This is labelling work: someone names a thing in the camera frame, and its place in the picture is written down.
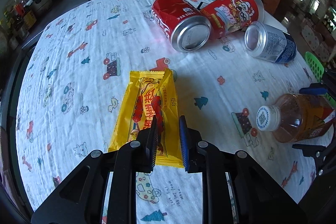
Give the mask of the orange tea plastic bottle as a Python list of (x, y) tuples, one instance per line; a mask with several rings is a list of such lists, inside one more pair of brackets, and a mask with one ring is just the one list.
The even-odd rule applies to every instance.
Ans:
[(323, 96), (283, 94), (256, 114), (260, 131), (271, 132), (280, 143), (323, 136), (335, 121), (335, 109)]

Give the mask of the yellow snack wrapper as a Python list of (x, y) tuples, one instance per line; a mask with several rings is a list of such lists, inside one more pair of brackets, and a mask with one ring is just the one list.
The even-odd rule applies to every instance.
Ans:
[(173, 71), (131, 71), (108, 151), (134, 141), (141, 130), (158, 127), (155, 163), (182, 168), (178, 96)]

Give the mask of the silver blue drink can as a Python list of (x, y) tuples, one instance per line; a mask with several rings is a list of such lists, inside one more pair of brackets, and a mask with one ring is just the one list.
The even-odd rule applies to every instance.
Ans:
[(250, 56), (276, 64), (288, 63), (297, 54), (296, 43), (290, 34), (261, 22), (253, 22), (247, 27), (244, 44)]

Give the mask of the red cola can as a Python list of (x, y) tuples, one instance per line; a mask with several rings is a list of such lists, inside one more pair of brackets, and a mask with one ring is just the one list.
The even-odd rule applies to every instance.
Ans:
[(155, 0), (151, 14), (178, 52), (196, 51), (210, 38), (210, 21), (188, 1)]

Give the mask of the green plastic basket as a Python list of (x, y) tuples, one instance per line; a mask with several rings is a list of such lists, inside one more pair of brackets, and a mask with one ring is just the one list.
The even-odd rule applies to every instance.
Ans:
[(311, 52), (305, 53), (305, 61), (314, 74), (316, 80), (327, 90), (324, 97), (335, 108), (335, 68), (324, 67), (319, 59)]

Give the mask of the white cartoon print tablecloth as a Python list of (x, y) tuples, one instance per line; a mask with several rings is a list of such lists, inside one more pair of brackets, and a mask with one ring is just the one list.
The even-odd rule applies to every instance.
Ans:
[[(93, 0), (49, 23), (23, 77), (16, 148), (31, 207), (37, 210), (94, 149), (107, 151), (131, 71), (171, 69), (178, 111), (226, 152), (247, 151), (280, 192), (300, 201), (314, 164), (272, 134), (245, 136), (236, 115), (255, 122), (261, 105), (314, 81), (301, 55), (288, 64), (250, 57), (243, 34), (175, 51), (151, 17), (154, 0)], [(194, 6), (201, 1), (188, 0)]]

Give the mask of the red cartoon paper cup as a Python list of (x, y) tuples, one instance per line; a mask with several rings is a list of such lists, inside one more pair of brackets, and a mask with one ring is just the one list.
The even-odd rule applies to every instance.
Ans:
[(263, 22), (265, 16), (262, 0), (215, 0), (201, 13), (211, 23), (210, 40), (248, 27), (254, 21)]

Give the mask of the red cap sauce bottle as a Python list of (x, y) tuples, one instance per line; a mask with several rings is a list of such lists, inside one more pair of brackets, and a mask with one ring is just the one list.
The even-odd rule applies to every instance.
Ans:
[(14, 10), (21, 17), (25, 16), (25, 0), (14, 0)]

